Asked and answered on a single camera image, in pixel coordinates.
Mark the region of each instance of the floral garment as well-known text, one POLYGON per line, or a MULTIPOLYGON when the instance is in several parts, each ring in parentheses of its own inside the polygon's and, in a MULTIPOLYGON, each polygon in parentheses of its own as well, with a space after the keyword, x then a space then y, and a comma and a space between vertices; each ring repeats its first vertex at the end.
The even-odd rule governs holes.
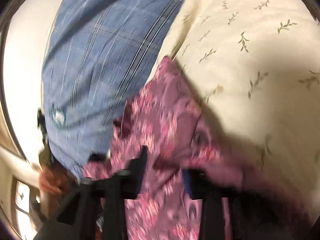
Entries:
MULTIPOLYGON (((127 101, 122 120, 114 121, 111 159, 88 162, 84 176, 108 178, 136 158, 142 145, 148 146, 149 155, 141 192, 137 200, 125 201, 130 240, 198 239, 202 201, 189 198, 181 168, 202 170, 217 186, 265 197, 293 233, 309 227, 299 197, 286 193, 241 156, 220 146, 180 68, 168 57, 161 61, 154 78, 127 101)), ((225 239, 231 240, 234 230, 228 199, 222 204, 225 239)))

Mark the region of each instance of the plaid pattern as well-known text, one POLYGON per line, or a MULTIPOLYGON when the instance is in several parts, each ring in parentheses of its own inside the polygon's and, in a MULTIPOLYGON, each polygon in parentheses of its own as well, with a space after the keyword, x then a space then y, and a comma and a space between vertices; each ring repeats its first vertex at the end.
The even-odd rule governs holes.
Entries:
POLYGON ((51 151, 76 176, 107 154, 112 120, 145 84, 183 0, 63 0, 44 61, 51 151))

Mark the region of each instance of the pink floral fabric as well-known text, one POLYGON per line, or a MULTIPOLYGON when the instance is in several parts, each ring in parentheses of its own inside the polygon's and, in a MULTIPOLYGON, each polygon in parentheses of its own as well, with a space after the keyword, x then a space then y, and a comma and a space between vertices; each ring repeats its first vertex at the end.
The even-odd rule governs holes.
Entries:
MULTIPOLYGON (((181 70, 168 57, 161 61, 154 78, 127 101, 122 120, 114 121, 111 159, 89 162, 84 176, 108 178, 136 158, 142 145, 148 146, 149 155, 141 193, 137 200, 125 201, 130 240, 198 239, 202 202, 189 198, 181 168, 200 169, 218 186, 267 198, 290 228, 309 226, 300 198, 286 194, 239 155, 220 147, 181 70)), ((225 236, 231 240, 228 199, 222 203, 225 236)))

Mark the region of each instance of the pink cloth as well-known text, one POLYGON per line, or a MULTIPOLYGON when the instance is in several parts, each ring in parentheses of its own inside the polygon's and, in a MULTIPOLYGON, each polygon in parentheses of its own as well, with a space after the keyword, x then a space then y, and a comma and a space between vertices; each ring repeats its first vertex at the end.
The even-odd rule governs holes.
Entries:
MULTIPOLYGON (((270 200, 290 228, 309 226, 300 198, 272 184, 239 155, 224 150, 212 136, 201 109, 177 64, 165 57, 154 78, 127 101, 122 120, 114 122, 111 159, 89 162, 85 177, 108 178, 148 146, 146 173, 138 200, 126 200, 130 240, 197 240, 200 200, 190 200, 181 168, 200 169, 218 186, 250 191, 270 200)), ((232 239, 228 199, 223 199, 226 240, 232 239)))

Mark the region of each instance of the window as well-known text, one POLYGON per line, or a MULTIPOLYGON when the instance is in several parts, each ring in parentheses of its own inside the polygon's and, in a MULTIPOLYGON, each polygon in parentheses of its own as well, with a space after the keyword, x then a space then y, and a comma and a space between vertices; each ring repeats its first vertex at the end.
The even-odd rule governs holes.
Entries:
MULTIPOLYGON (((32 240, 37 233, 36 227, 29 214, 30 191, 33 191, 32 187, 16 181, 14 203, 16 224, 18 227, 16 229, 18 229, 23 240, 32 240)), ((35 198, 37 202, 40 201, 39 196, 36 195, 35 198)))

